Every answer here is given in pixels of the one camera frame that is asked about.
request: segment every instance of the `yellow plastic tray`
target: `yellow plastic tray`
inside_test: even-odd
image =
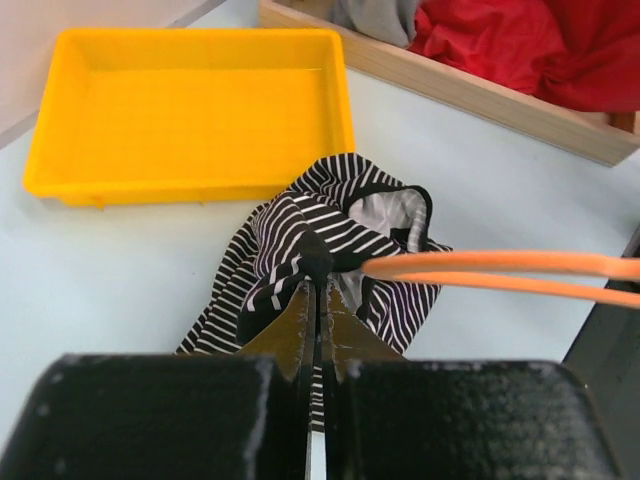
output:
[[[354,150],[330,30],[60,35],[25,188],[68,205],[270,198]]]

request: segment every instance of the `black and white striped shirt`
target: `black and white striped shirt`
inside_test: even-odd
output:
[[[178,353],[234,353],[287,306],[297,284],[338,282],[347,305],[382,340],[404,352],[440,291],[437,285],[365,277],[370,258],[443,251],[428,237],[432,202],[354,153],[318,160],[284,192],[258,206],[229,242],[211,301]],[[312,411],[321,424],[321,372]]]

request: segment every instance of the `orange tongs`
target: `orange tongs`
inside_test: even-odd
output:
[[[491,288],[581,298],[640,308],[640,294],[586,285],[481,272],[530,272],[640,281],[640,259],[553,251],[428,252],[376,258],[362,270],[396,282]]]

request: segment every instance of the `wooden box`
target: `wooden box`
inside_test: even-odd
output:
[[[538,100],[333,25],[323,20],[332,3],[261,0],[260,23],[336,30],[349,67],[605,165],[620,163],[640,147],[636,112],[582,113]]]

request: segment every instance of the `table surface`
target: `table surface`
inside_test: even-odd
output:
[[[193,26],[256,23],[255,1],[228,0]],[[366,75],[350,71],[349,90],[358,151],[429,190],[430,234],[455,249],[618,256],[640,221],[638,155],[609,169]],[[0,449],[61,354],[173,351],[257,203],[100,211],[42,201],[22,188],[31,136],[0,151]],[[407,356],[560,361],[591,307],[448,287]]]

